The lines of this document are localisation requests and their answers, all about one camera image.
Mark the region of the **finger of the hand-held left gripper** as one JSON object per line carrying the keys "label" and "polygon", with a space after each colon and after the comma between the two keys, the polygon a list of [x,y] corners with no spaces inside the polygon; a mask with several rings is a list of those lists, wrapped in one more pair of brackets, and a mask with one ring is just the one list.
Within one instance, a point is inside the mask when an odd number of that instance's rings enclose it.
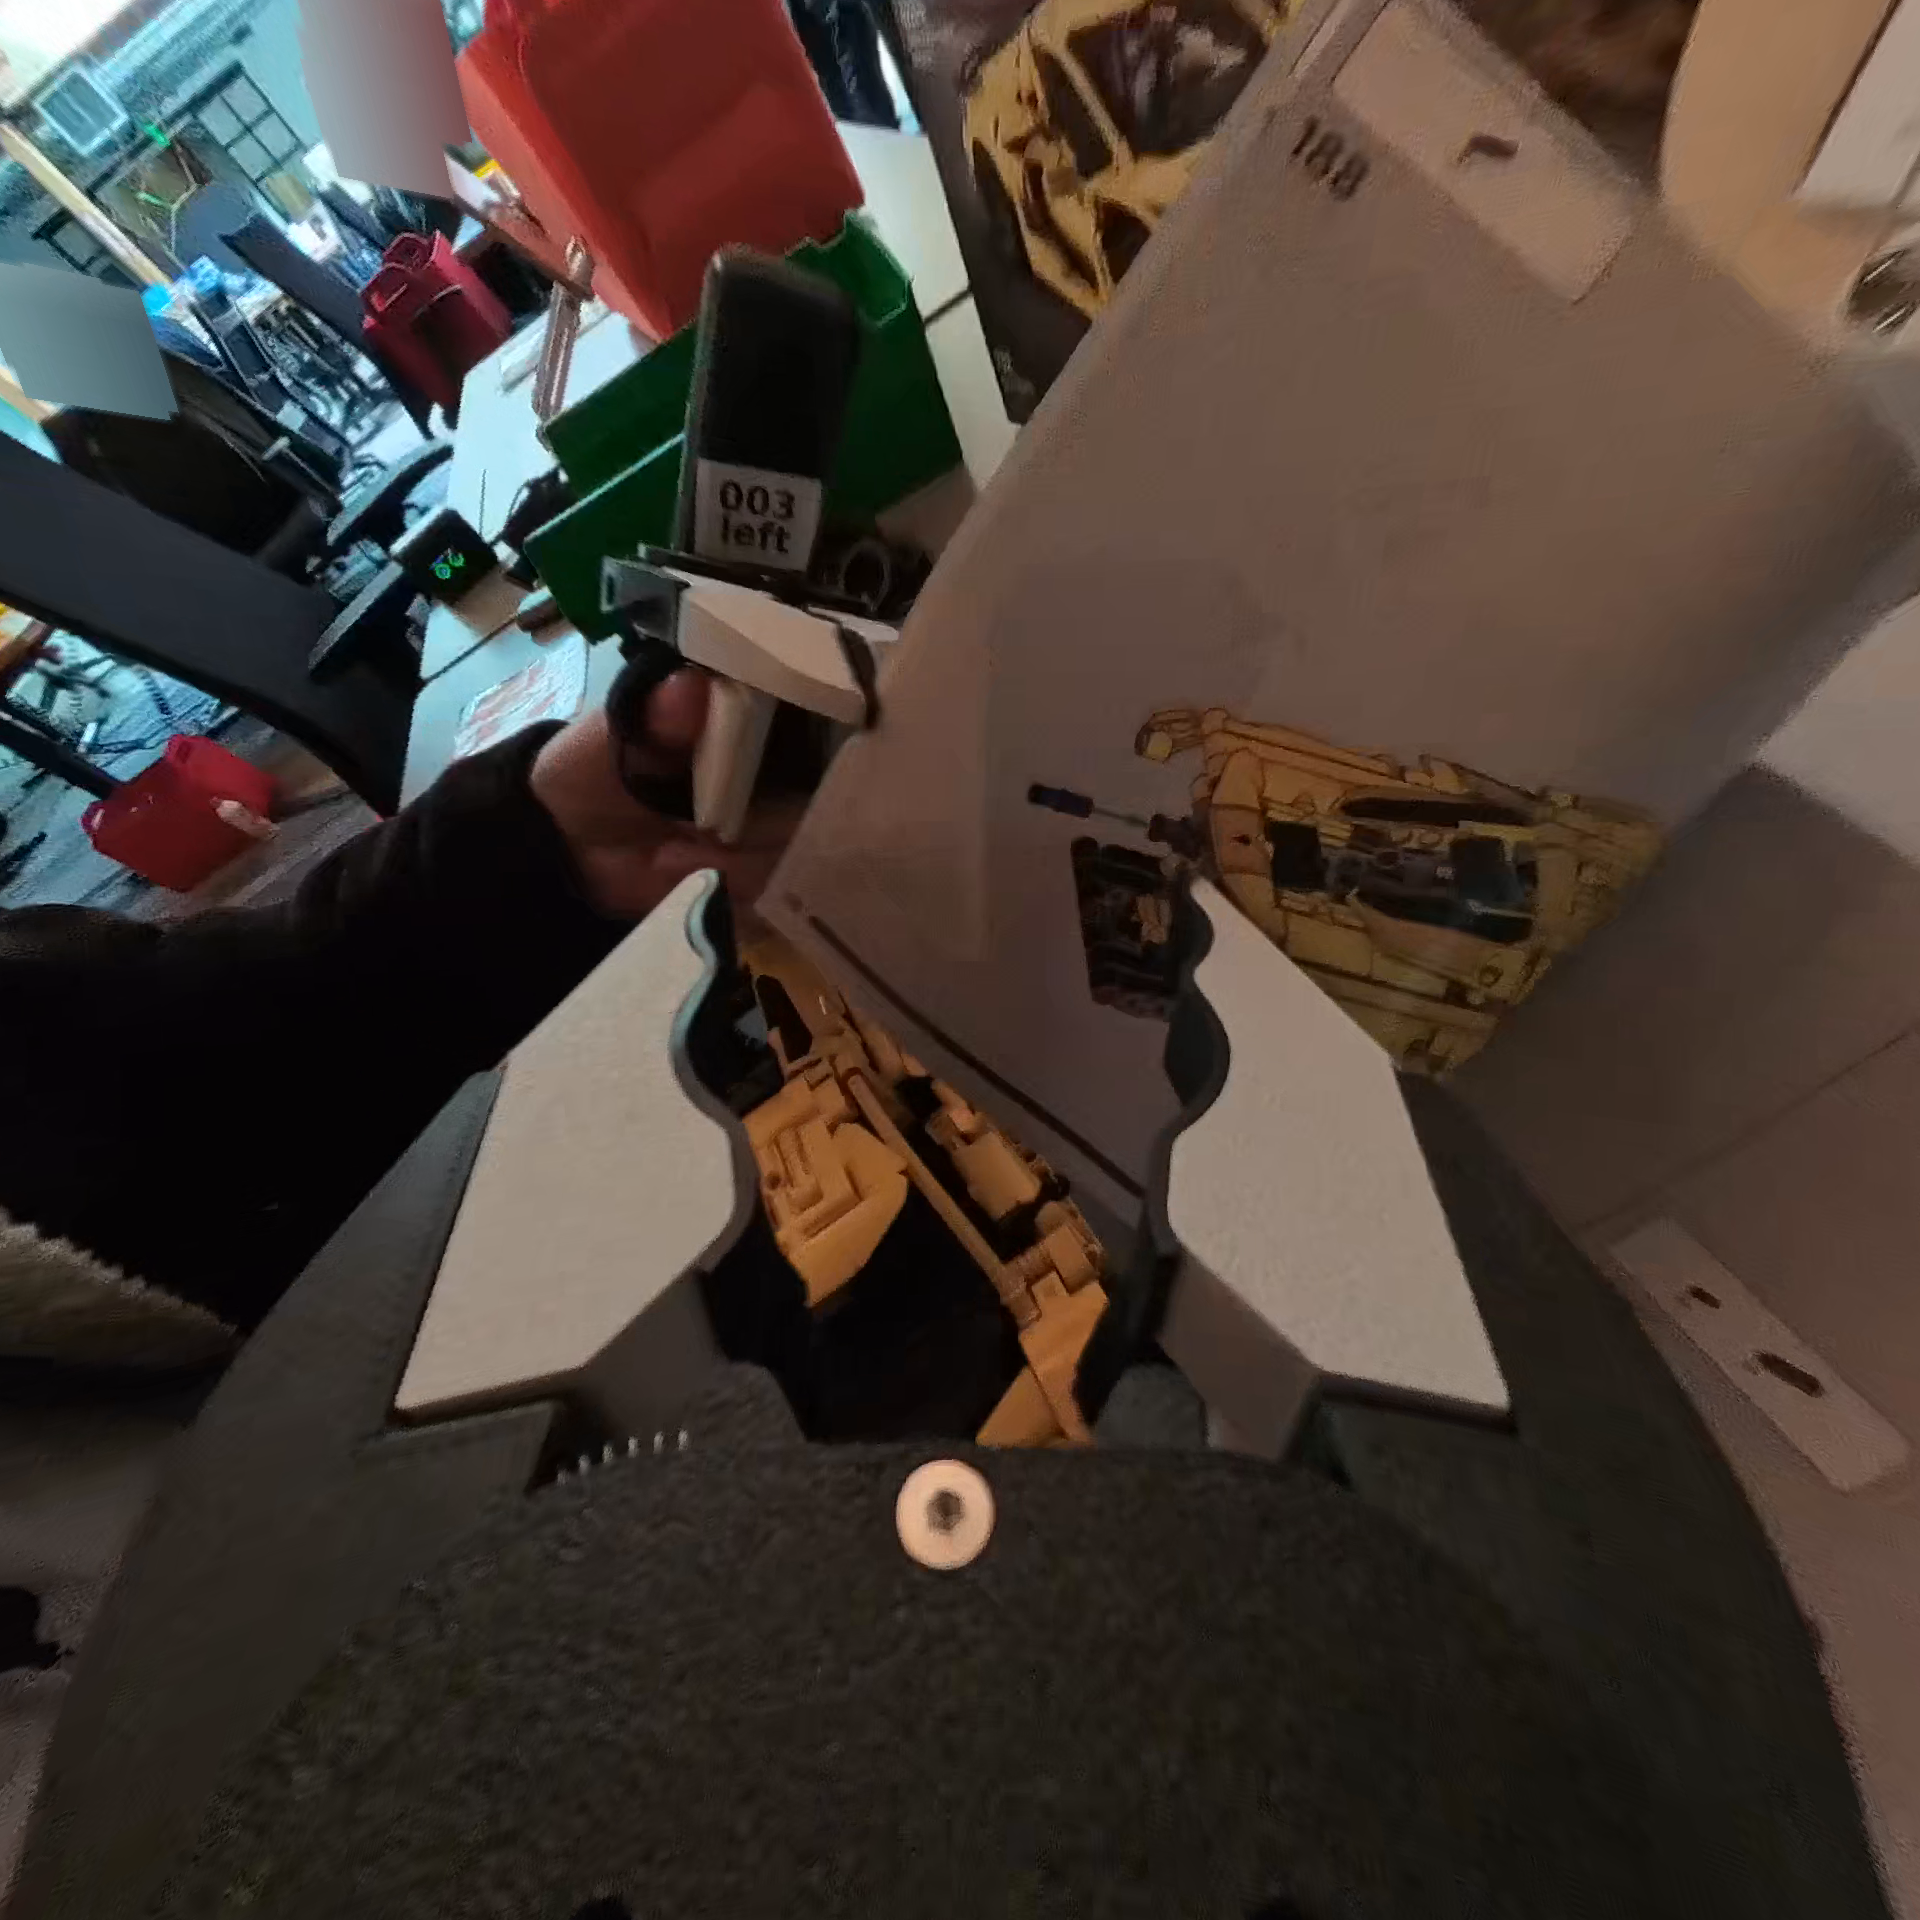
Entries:
{"label": "finger of the hand-held left gripper", "polygon": [[683,659],[849,730],[878,720],[885,622],[683,579]]}

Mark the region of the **yellow toy brick car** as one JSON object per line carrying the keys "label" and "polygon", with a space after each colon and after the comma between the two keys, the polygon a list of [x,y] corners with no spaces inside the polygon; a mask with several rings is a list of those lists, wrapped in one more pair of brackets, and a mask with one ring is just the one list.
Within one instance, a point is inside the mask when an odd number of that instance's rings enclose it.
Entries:
{"label": "yellow toy brick car", "polygon": [[1108,1257],[1069,1182],[765,933],[767,1070],[739,1087],[777,1264],[755,1364],[828,1446],[1087,1447]]}

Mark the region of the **dark red bag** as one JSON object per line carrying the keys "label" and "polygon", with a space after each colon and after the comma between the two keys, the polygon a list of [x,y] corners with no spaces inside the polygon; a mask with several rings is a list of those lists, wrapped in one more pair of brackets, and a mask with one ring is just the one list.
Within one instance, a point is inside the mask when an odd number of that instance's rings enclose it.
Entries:
{"label": "dark red bag", "polygon": [[466,379],[510,335],[514,318],[452,244],[433,231],[402,231],[359,294],[369,357],[393,391],[461,423]]}

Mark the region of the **person's left forearm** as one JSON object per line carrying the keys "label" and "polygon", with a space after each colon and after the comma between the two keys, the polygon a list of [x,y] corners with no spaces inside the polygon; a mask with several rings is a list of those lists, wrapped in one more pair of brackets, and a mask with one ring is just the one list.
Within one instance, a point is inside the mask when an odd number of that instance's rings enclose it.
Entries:
{"label": "person's left forearm", "polygon": [[273,905],[7,910],[6,1216],[256,1328],[626,941],[532,796],[556,732],[457,763]]}

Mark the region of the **small red plastic bin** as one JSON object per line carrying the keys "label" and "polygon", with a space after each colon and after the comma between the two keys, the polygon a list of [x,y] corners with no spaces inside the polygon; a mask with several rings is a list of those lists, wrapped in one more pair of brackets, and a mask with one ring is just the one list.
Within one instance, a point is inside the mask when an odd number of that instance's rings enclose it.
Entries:
{"label": "small red plastic bin", "polygon": [[270,842],[280,786],[203,734],[174,734],[160,757],[82,812],[91,849],[174,894]]}

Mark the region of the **toy car box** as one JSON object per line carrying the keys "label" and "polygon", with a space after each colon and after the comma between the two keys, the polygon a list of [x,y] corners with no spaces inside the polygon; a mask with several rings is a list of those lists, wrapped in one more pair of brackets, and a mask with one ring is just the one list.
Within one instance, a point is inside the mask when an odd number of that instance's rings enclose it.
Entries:
{"label": "toy car box", "polygon": [[886,11],[1004,411],[1023,424],[1303,5]]}

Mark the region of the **green plastic bin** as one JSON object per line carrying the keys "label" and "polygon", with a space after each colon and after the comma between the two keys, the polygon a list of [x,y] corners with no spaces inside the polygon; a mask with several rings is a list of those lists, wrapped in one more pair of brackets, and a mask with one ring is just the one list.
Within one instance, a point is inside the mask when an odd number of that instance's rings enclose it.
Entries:
{"label": "green plastic bin", "polygon": [[[964,463],[915,288],[861,212],[837,238],[797,246],[791,261],[849,294],[861,320],[825,508],[834,523],[873,527]],[[612,633],[600,600],[602,558],[673,542],[694,363],[696,329],[685,326],[546,424],[572,503],[528,534],[524,556],[589,640]]]}

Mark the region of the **building instruction booklet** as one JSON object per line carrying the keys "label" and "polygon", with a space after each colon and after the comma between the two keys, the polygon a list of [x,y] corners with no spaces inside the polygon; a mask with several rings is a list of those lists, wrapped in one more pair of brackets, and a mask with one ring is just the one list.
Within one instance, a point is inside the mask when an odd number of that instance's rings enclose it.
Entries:
{"label": "building instruction booklet", "polygon": [[762,910],[1143,1229],[1206,878],[1475,1061],[1916,598],[1916,452],[1445,5],[1287,37],[965,519]]}

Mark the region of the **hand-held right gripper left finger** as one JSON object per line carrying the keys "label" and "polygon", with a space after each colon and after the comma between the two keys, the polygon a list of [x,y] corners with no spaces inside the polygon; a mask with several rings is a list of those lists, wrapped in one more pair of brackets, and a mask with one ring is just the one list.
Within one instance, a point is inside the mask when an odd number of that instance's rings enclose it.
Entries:
{"label": "hand-held right gripper left finger", "polygon": [[721,1364],[703,1280],[741,1238],[753,1153],[696,1070],[732,915],[682,882],[505,1059],[393,1409],[546,1400],[673,1428]]}

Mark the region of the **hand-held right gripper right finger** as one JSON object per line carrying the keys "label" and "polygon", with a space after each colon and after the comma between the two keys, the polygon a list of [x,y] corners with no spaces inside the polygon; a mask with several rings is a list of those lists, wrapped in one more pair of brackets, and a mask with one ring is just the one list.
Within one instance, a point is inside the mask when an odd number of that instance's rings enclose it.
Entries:
{"label": "hand-held right gripper right finger", "polygon": [[1511,1397],[1390,1054],[1206,878],[1187,887],[1149,1188],[1150,1330],[1226,1452],[1322,1404],[1506,1428]]}

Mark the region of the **black toy tyre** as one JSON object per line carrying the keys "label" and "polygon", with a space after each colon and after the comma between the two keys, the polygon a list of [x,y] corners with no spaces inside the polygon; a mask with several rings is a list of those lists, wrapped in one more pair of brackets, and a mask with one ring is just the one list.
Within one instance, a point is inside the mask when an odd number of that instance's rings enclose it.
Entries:
{"label": "black toy tyre", "polygon": [[932,556],[915,542],[830,527],[819,542],[810,579],[857,613],[901,624],[929,574]]}

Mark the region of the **small device with green display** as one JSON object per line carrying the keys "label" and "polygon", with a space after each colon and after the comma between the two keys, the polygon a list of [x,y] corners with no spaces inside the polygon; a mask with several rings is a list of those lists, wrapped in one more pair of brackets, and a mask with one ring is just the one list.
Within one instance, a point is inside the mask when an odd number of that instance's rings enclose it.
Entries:
{"label": "small device with green display", "polygon": [[456,508],[440,506],[392,542],[392,561],[435,605],[457,605],[499,574],[501,558]]}

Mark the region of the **black fleece-lined jacket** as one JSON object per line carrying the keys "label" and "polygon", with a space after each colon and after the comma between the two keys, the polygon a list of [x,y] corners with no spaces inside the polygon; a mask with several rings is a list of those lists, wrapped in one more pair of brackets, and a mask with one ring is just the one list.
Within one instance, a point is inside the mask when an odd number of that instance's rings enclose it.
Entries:
{"label": "black fleece-lined jacket", "polygon": [[82,1648],[169,1451],[240,1351],[223,1318],[6,1216],[6,1681]]}

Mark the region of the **person's left hand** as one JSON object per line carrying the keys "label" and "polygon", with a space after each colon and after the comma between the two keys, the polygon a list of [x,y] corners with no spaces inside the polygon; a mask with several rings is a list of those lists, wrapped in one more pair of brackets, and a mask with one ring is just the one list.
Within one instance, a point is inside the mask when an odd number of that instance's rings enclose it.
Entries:
{"label": "person's left hand", "polygon": [[753,915],[806,817],[806,796],[781,796],[758,804],[741,837],[721,844],[630,793],[622,767],[661,783],[691,770],[710,692],[699,668],[682,668],[650,692],[628,748],[605,711],[589,711],[546,739],[532,763],[532,796],[560,829],[586,899],[605,915],[638,922],[701,872],[716,872],[734,910]]}

